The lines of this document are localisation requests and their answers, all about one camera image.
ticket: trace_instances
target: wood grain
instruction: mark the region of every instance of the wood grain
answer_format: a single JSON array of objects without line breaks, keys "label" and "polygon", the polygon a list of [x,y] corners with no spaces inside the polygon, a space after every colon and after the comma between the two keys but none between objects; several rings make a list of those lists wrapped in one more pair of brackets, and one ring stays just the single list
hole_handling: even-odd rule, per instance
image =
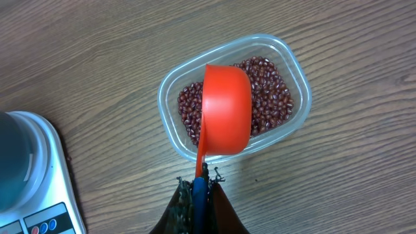
[{"label": "wood grain", "polygon": [[157,89],[243,35],[284,39],[310,82],[304,126],[217,166],[251,233],[416,233],[416,2],[14,0],[0,5],[0,109],[62,132],[89,233],[148,233],[194,164]]}]

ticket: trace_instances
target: digital scale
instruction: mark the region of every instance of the digital scale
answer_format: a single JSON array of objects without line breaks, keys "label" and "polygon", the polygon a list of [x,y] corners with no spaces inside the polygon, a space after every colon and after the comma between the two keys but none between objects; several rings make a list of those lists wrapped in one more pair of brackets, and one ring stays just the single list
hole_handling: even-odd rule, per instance
[{"label": "digital scale", "polygon": [[33,153],[23,195],[15,206],[0,212],[0,234],[86,233],[57,131],[37,114],[7,114],[25,128]]}]

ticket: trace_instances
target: red button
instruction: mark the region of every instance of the red button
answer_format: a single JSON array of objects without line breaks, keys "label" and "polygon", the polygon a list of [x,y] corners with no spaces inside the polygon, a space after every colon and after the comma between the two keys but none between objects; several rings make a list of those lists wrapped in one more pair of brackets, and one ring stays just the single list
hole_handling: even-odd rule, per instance
[{"label": "red button", "polygon": [[39,233],[39,227],[38,226],[34,226],[32,228],[32,234],[38,234]]}]

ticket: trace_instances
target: plastic container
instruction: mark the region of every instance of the plastic container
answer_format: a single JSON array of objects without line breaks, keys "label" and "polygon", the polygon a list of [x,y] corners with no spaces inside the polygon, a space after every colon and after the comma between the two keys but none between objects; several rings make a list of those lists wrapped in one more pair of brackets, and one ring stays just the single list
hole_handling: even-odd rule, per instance
[{"label": "plastic container", "polygon": [[172,69],[163,79],[157,93],[157,104],[164,129],[178,154],[196,161],[198,150],[190,141],[177,112],[179,92],[193,82],[203,81],[206,64],[231,65],[252,56],[266,57],[278,67],[294,99],[293,114],[281,126],[251,138],[241,153],[209,156],[205,162],[217,163],[249,155],[284,139],[302,126],[312,104],[311,88],[304,72],[284,41],[267,34],[253,34],[214,47]]}]

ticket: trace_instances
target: adzuki bean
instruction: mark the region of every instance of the adzuki bean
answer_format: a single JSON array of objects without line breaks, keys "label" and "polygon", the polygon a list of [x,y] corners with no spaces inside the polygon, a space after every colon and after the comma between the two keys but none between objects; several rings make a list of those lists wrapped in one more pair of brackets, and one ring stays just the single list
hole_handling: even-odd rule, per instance
[{"label": "adzuki bean", "polygon": [[[271,130],[289,119],[294,101],[276,65],[260,56],[253,56],[232,65],[241,68],[252,85],[251,137]],[[198,146],[201,132],[203,83],[186,86],[177,98],[178,111],[192,143]]]}]

